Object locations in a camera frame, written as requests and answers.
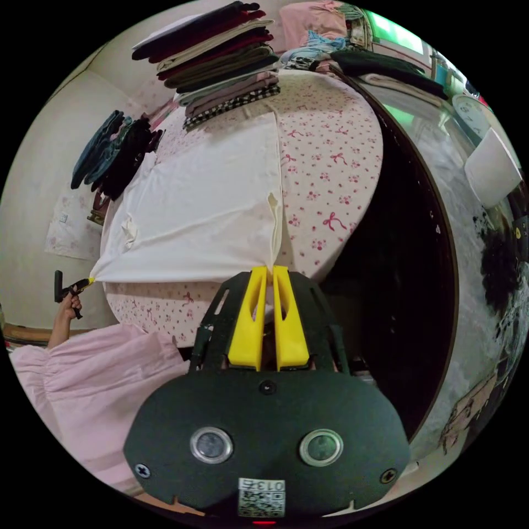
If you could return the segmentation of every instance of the window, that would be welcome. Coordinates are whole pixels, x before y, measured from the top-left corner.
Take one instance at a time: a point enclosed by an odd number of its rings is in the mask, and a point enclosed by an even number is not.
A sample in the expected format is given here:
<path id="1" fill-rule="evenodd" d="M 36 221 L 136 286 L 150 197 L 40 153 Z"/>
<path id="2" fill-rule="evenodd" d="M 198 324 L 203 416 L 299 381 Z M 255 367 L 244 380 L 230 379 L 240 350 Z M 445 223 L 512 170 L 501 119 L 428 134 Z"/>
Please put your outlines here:
<path id="1" fill-rule="evenodd" d="M 421 55 L 424 53 L 423 42 L 417 35 L 376 13 L 366 11 L 366 14 L 371 22 L 373 37 L 399 44 Z"/>

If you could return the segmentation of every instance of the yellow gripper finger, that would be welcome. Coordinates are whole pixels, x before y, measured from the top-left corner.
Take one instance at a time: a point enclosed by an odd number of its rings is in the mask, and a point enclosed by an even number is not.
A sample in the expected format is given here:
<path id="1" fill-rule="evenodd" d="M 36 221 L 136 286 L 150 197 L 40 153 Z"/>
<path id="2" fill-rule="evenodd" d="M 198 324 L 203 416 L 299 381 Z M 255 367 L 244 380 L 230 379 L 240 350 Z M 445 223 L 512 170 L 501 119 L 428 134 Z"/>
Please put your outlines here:
<path id="1" fill-rule="evenodd" d="M 250 275 L 228 353 L 233 366 L 261 370 L 267 276 L 266 266 L 255 267 Z"/>
<path id="2" fill-rule="evenodd" d="M 277 370 L 307 365 L 309 349 L 286 266 L 274 266 L 273 282 Z"/>

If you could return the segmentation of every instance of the white lampshade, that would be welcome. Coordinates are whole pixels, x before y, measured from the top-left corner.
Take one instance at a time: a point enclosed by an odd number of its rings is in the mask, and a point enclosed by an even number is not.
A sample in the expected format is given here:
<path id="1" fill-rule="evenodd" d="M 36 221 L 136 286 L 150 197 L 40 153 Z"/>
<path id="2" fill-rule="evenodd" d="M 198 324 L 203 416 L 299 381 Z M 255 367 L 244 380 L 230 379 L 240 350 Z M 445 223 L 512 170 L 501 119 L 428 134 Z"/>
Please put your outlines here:
<path id="1" fill-rule="evenodd" d="M 492 208 L 522 181 L 509 150 L 490 128 L 465 163 L 472 190 L 486 208 Z"/>

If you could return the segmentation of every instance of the pink shirt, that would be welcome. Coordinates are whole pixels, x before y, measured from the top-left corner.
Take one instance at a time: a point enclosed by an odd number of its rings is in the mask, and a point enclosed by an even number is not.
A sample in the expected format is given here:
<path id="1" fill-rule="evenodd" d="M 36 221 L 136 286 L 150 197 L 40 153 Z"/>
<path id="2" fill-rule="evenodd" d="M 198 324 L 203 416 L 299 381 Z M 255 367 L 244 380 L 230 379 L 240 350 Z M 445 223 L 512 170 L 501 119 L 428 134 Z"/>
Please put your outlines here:
<path id="1" fill-rule="evenodd" d="M 145 399 L 187 372 L 189 362 L 171 337 L 120 324 L 51 350 L 24 346 L 10 358 L 29 400 L 64 448 L 107 485 L 140 492 L 122 450 Z"/>

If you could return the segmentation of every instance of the screw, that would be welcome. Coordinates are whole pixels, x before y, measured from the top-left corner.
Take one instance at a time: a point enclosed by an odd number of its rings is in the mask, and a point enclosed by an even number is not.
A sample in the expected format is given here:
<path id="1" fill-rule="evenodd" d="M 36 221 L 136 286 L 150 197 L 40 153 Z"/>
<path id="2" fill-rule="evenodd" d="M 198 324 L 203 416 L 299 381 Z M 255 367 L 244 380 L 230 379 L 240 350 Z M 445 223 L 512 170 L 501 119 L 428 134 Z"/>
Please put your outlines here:
<path id="1" fill-rule="evenodd" d="M 259 391 L 263 395 L 273 395 L 276 392 L 277 386 L 271 380 L 265 380 L 259 385 Z"/>
<path id="2" fill-rule="evenodd" d="M 380 476 L 380 483 L 382 485 L 388 485 L 391 483 L 397 476 L 397 471 L 394 468 L 389 468 Z"/>
<path id="3" fill-rule="evenodd" d="M 135 472 L 143 479 L 149 479 L 150 478 L 150 470 L 148 467 L 143 465 L 142 463 L 138 463 L 134 467 Z"/>

